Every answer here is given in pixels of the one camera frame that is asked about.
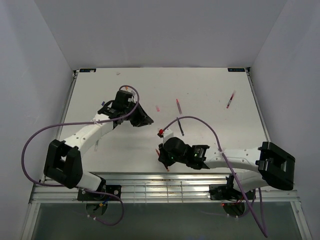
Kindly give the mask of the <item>red highlighter pen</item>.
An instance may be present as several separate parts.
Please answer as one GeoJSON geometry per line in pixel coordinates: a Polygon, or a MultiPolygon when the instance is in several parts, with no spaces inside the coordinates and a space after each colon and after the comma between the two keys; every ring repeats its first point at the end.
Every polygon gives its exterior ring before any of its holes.
{"type": "Polygon", "coordinates": [[[235,94],[236,94],[236,91],[234,90],[234,91],[232,92],[230,98],[229,98],[229,101],[228,101],[227,105],[226,105],[226,109],[229,109],[229,107],[230,107],[230,105],[231,105],[231,103],[232,103],[232,100],[233,100],[235,94]]]}

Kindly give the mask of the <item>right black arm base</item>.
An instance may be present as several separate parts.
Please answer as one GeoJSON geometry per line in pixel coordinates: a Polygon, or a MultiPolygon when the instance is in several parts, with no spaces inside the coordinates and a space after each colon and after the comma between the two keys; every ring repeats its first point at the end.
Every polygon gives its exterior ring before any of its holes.
{"type": "Polygon", "coordinates": [[[209,185],[209,194],[211,200],[239,201],[243,200],[243,194],[239,190],[235,190],[227,185],[209,185]]]}

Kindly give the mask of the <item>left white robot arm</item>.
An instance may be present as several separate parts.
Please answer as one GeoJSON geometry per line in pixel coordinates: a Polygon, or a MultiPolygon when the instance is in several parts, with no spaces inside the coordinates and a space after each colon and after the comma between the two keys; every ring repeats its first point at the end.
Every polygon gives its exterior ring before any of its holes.
{"type": "Polygon", "coordinates": [[[95,200],[102,199],[106,195],[105,180],[85,171],[82,157],[104,135],[124,121],[129,121],[133,127],[144,127],[154,122],[140,103],[134,100],[131,92],[119,90],[115,99],[106,102],[79,131],[62,141],[55,139],[49,144],[44,175],[68,189],[87,189],[95,200]]]}

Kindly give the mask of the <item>orange red pen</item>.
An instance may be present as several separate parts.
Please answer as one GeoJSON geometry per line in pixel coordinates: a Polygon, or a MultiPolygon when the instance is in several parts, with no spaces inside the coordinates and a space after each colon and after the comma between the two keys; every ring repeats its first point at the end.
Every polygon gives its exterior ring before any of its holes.
{"type": "MultiPolygon", "coordinates": [[[[158,155],[158,161],[160,162],[160,156],[161,156],[160,151],[158,149],[155,149],[155,151],[158,155]]],[[[170,170],[169,170],[168,166],[166,166],[164,163],[162,163],[162,164],[165,167],[166,171],[169,172],[170,170]]]]}

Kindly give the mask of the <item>pink highlighter pen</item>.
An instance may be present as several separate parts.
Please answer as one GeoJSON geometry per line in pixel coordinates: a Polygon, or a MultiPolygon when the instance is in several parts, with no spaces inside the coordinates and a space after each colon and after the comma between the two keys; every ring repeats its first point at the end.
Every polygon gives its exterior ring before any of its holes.
{"type": "Polygon", "coordinates": [[[180,106],[180,102],[179,102],[179,100],[177,98],[176,98],[176,105],[177,105],[179,114],[182,115],[183,112],[182,112],[182,109],[181,109],[181,106],[180,106]]]}

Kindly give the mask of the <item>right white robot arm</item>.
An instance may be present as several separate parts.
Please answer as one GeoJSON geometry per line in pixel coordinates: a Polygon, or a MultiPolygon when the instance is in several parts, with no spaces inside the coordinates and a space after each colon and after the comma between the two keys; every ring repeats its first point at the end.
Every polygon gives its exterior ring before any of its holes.
{"type": "Polygon", "coordinates": [[[244,191],[267,186],[282,191],[294,188],[296,159],[272,142],[264,141],[256,148],[220,151],[208,145],[188,145],[170,129],[161,129],[158,136],[162,138],[158,161],[165,168],[180,163],[194,170],[240,169],[237,177],[231,177],[226,185],[226,194],[232,199],[244,191]]]}

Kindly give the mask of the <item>purple highlighter pen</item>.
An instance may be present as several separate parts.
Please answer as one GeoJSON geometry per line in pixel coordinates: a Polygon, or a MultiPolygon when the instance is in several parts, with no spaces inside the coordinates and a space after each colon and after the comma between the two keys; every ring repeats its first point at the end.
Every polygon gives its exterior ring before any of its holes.
{"type": "Polygon", "coordinates": [[[185,133],[184,133],[184,131],[183,131],[182,124],[181,124],[180,120],[178,119],[178,117],[177,117],[176,119],[177,119],[176,122],[177,122],[177,124],[178,124],[178,127],[179,127],[179,130],[180,130],[181,135],[182,135],[182,136],[185,136],[185,133]]]}

